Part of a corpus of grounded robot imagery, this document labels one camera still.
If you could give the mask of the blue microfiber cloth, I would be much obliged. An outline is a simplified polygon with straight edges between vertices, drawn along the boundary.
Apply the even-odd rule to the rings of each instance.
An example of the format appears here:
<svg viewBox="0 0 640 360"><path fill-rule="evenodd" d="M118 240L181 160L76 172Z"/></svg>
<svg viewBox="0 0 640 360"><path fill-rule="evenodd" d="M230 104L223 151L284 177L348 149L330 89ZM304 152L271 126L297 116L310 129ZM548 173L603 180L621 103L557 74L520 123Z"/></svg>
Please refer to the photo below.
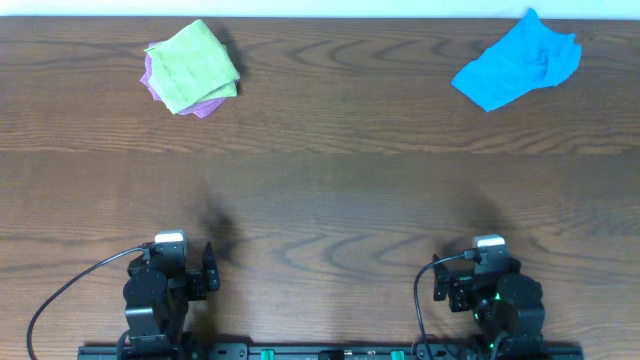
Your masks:
<svg viewBox="0 0 640 360"><path fill-rule="evenodd" d="M578 69L581 56L575 34L551 30L530 8L502 39L464 66L451 85L490 112L532 90L563 83Z"/></svg>

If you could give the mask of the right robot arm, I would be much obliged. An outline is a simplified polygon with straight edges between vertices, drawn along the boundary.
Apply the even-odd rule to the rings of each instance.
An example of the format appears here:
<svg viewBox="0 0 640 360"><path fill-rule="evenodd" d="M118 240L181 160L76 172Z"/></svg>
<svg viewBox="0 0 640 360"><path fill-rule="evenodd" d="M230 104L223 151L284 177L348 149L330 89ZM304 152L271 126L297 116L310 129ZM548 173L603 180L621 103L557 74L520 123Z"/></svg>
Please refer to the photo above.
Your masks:
<svg viewBox="0 0 640 360"><path fill-rule="evenodd" d="M477 359L543 359L545 308L542 286L520 272L519 260L504 251L482 253L467 270L449 270L433 257L436 301L452 312L470 311L480 333L468 351Z"/></svg>

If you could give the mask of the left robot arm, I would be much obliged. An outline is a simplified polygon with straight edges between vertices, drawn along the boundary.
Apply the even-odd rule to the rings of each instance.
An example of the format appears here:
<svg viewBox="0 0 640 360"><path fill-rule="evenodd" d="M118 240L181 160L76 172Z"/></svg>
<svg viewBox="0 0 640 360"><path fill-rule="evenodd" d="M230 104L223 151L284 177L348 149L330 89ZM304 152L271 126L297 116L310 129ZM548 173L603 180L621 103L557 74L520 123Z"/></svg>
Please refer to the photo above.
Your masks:
<svg viewBox="0 0 640 360"><path fill-rule="evenodd" d="M146 243L142 254L130 262L123 289L129 344L118 342L120 359L206 357L194 337L184 331L184 322L191 302L205 300L220 289L219 271L210 243L196 270L186 268L185 252L183 241Z"/></svg>

